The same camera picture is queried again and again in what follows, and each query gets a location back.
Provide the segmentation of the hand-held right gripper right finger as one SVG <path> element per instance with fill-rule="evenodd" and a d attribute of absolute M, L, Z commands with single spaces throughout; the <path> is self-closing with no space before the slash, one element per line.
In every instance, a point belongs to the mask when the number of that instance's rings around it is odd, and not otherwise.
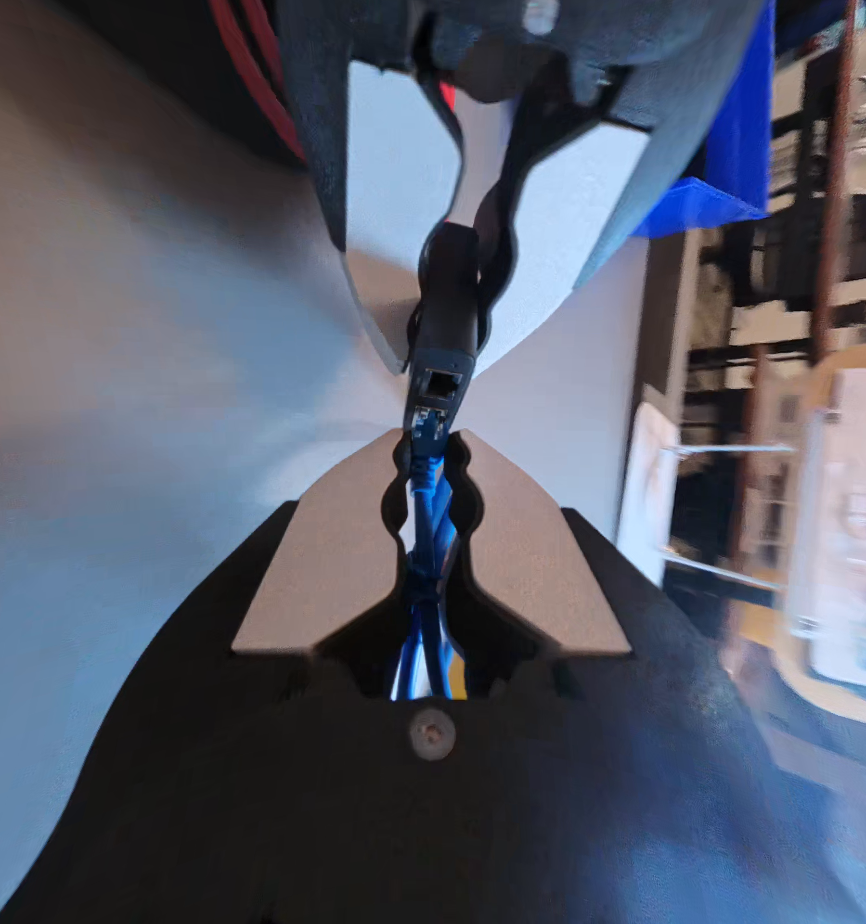
<path fill-rule="evenodd" d="M 470 591 L 554 653 L 633 647 L 554 498 L 471 430 L 454 433 L 453 522 Z"/>

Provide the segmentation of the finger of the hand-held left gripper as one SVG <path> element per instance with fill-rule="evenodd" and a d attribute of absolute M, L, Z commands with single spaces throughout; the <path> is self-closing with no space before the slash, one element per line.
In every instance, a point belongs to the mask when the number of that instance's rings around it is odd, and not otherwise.
<path fill-rule="evenodd" d="M 343 264 L 370 342 L 399 375 L 420 263 L 450 212 L 462 144 L 411 76 L 351 61 L 348 81 Z"/>
<path fill-rule="evenodd" d="M 496 292 L 475 376 L 535 332 L 568 298 L 645 153 L 650 136 L 602 121 L 528 170 L 508 220 L 508 277 L 494 266 L 491 230 L 480 225 L 480 294 Z"/>

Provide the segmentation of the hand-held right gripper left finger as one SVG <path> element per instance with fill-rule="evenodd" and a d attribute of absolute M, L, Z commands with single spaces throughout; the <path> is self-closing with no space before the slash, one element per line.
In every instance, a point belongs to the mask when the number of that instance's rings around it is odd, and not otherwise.
<path fill-rule="evenodd" d="M 301 495 L 232 653 L 312 653 L 395 592 L 410 518 L 403 437 L 388 430 Z"/>

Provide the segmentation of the black ethernet port adapter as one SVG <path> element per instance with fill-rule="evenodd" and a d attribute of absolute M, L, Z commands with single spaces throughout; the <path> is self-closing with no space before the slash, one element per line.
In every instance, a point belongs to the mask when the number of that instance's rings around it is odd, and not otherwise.
<path fill-rule="evenodd" d="M 420 456 L 442 456 L 478 353 L 479 238 L 444 222 L 430 237 L 420 299 L 408 328 L 410 376 L 403 429 Z"/>

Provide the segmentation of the dark cloth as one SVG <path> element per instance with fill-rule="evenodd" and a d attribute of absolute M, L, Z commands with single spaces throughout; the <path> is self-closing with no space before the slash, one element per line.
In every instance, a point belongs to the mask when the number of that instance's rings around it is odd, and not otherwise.
<path fill-rule="evenodd" d="M 276 2 L 59 5 L 208 127 L 268 163 L 306 168 L 286 100 Z"/>

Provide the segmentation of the thin metal rod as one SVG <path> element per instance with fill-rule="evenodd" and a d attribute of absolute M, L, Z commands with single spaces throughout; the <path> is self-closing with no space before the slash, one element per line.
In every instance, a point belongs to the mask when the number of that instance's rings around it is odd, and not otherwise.
<path fill-rule="evenodd" d="M 658 453 L 661 455 L 670 455 L 675 457 L 688 457 L 698 455 L 794 455 L 798 450 L 789 445 L 749 445 L 749 444 L 728 444 L 728 445 L 665 445 L 662 446 Z"/>
<path fill-rule="evenodd" d="M 725 569 L 717 565 L 710 565 L 699 562 L 697 560 L 682 556 L 669 547 L 663 547 L 660 550 L 660 555 L 664 562 L 675 567 L 679 567 L 685 570 L 702 572 L 727 582 L 757 588 L 760 590 L 766 590 L 773 593 L 785 592 L 788 589 L 787 584 L 769 581 L 762 578 L 753 577 L 742 572 Z"/>

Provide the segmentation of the blue plastic bin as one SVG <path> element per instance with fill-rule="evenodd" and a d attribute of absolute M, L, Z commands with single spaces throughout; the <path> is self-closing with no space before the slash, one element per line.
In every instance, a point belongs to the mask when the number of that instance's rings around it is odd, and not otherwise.
<path fill-rule="evenodd" d="M 763 2 L 737 76 L 681 177 L 634 231 L 660 238 L 767 212 L 776 4 Z"/>

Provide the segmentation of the clear acrylic plate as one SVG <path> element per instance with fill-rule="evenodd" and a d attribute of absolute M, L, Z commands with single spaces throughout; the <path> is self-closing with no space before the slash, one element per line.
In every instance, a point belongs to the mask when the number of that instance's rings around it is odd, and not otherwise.
<path fill-rule="evenodd" d="M 824 479 L 824 445 L 828 419 L 837 412 L 819 408 L 807 412 L 798 453 L 797 481 L 793 495 L 794 519 L 790 523 L 787 584 L 784 612 L 789 633 L 797 640 L 816 637 L 812 564 L 820 539 L 820 509 Z"/>

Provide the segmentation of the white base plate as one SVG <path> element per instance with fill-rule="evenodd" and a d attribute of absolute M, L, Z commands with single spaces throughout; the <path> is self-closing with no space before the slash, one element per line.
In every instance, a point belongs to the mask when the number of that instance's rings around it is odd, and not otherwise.
<path fill-rule="evenodd" d="M 653 405 L 641 403 L 633 420 L 615 545 L 658 588 L 670 545 L 679 449 L 679 428 Z"/>

